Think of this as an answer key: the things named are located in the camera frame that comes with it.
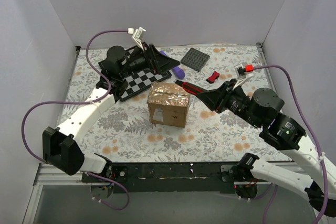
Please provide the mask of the red black utility knife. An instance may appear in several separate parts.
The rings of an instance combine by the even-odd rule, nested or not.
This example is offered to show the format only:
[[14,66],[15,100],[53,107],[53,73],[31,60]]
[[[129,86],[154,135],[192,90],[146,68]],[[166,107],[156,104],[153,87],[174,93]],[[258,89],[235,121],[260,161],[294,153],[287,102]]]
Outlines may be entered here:
[[205,89],[199,86],[196,86],[194,84],[191,84],[189,82],[183,82],[181,80],[176,80],[174,83],[182,87],[187,93],[190,93],[192,95],[198,95],[199,93],[203,93],[206,91]]

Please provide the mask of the brown cardboard express box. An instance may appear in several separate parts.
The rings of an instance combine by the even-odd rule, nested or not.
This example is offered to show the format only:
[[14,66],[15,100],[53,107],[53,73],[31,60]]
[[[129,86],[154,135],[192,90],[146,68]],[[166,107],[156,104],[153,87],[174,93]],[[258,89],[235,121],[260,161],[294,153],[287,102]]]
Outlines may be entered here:
[[151,85],[147,104],[153,124],[185,127],[191,95],[174,83]]

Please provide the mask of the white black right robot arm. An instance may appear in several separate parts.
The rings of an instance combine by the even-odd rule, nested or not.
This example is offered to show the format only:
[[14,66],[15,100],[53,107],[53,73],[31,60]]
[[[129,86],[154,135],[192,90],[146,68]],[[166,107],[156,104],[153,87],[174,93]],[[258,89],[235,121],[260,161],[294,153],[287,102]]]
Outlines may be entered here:
[[229,110],[261,129],[262,140],[290,157],[305,172],[291,172],[246,153],[236,166],[240,178],[269,181],[303,197],[319,213],[335,217],[335,165],[318,150],[317,143],[298,122],[280,112],[284,101],[276,92],[259,88],[249,97],[233,79],[213,90],[196,88],[196,97],[211,111]]

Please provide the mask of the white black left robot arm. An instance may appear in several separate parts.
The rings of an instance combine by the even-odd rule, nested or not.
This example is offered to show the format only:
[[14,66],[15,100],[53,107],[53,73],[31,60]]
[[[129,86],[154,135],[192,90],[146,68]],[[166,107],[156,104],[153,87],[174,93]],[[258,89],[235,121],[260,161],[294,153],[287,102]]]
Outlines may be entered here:
[[124,49],[113,46],[105,60],[99,62],[102,74],[86,104],[80,106],[56,128],[43,132],[43,159],[67,175],[91,172],[105,178],[112,174],[108,158],[81,150],[83,137],[106,110],[122,99],[128,87],[127,78],[137,75],[140,87],[151,85],[154,76],[164,74],[180,64],[178,60],[159,52],[153,44]]

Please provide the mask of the red black knife cap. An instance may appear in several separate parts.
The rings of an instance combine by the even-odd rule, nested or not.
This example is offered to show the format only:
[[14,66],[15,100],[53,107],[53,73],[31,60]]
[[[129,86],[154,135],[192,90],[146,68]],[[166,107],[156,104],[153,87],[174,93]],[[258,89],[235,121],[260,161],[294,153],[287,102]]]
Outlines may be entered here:
[[206,79],[206,81],[212,84],[220,77],[220,75],[221,75],[220,73],[218,73],[217,71],[214,71],[212,75]]

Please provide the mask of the black white checkerboard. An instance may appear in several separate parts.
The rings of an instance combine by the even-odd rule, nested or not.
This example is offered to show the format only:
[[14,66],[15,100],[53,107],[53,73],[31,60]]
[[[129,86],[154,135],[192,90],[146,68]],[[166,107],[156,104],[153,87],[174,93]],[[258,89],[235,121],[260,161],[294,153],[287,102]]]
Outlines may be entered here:
[[104,71],[104,60],[99,62],[99,67],[106,78],[101,77],[96,88],[107,89],[108,83],[111,83],[110,94],[114,95],[116,101],[126,101],[150,88],[152,83],[166,80],[172,76],[170,72],[156,73],[150,69],[134,74],[107,74]]

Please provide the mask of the dark grey studded baseplate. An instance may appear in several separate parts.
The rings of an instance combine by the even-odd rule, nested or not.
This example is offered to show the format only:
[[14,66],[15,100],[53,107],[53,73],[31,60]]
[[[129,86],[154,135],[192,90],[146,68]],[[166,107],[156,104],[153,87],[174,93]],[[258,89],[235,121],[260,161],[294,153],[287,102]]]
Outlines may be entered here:
[[181,64],[200,72],[202,68],[206,65],[210,56],[195,49],[191,48],[185,56],[181,59]]

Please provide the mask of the floral patterned table mat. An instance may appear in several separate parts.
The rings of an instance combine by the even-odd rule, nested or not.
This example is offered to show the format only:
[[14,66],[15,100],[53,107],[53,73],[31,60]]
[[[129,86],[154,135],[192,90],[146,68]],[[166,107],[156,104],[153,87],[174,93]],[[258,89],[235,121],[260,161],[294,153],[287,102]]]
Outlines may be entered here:
[[[186,73],[186,81],[209,90],[236,77],[236,65],[265,62],[256,46],[193,47],[210,56],[206,66],[200,72],[182,64],[180,68]],[[206,79],[214,71],[220,76],[214,84],[209,84]],[[67,100],[86,100],[98,77],[86,61],[85,50],[81,49]],[[81,150],[101,154],[113,162],[235,162],[247,152],[267,161],[290,161],[260,139],[258,129],[229,111],[221,114],[210,111],[193,95],[185,128],[153,124],[147,105],[148,93],[146,90],[106,111],[79,140]]]

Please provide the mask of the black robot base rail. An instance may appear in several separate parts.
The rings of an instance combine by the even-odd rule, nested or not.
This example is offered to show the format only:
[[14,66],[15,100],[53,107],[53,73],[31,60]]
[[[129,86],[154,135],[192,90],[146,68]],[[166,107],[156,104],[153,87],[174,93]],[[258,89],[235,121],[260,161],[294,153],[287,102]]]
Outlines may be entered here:
[[111,179],[130,193],[219,192],[255,198],[257,179],[240,175],[236,162],[114,163]]

